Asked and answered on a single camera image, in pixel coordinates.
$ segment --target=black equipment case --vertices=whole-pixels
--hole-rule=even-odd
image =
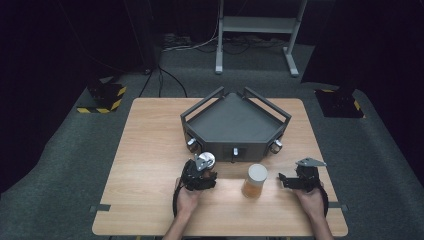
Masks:
[[[224,87],[220,87],[181,114],[187,148],[197,154],[210,152],[216,161],[229,162],[258,162],[269,152],[278,153],[290,119],[290,114],[248,87],[243,94],[224,94]]]

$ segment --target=white lid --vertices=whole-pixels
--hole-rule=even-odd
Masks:
[[[249,167],[248,176],[250,182],[261,184],[267,178],[268,170],[266,170],[264,165],[256,163]]]

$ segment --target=human arm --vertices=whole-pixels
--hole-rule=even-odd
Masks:
[[[310,192],[300,189],[293,189],[293,192],[299,198],[303,210],[309,217],[315,238],[317,240],[334,239],[324,215],[324,202],[321,191],[318,188],[314,188]]]
[[[178,186],[179,182],[180,179],[177,178],[175,187]],[[163,240],[180,240],[182,238],[191,215],[197,208],[201,194],[202,191],[189,191],[185,187],[181,188],[177,198],[177,215],[172,221],[165,236],[163,236]]]

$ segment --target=table leg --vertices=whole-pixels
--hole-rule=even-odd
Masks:
[[[302,23],[303,13],[305,12],[307,2],[308,0],[302,0],[302,2],[300,3],[300,8],[296,17],[296,22],[293,26],[293,32],[290,36],[289,46],[283,48],[284,55],[286,57],[287,64],[289,65],[290,74],[292,75],[292,77],[299,76],[299,72],[297,71],[296,64],[294,63],[294,60],[293,60],[292,51],[293,51],[294,43],[296,42],[297,33],[299,32],[300,24]]]

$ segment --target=cylindrical container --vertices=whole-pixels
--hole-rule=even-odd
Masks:
[[[256,163],[250,166],[241,189],[243,195],[248,198],[258,198],[267,176],[268,170],[263,165]]]

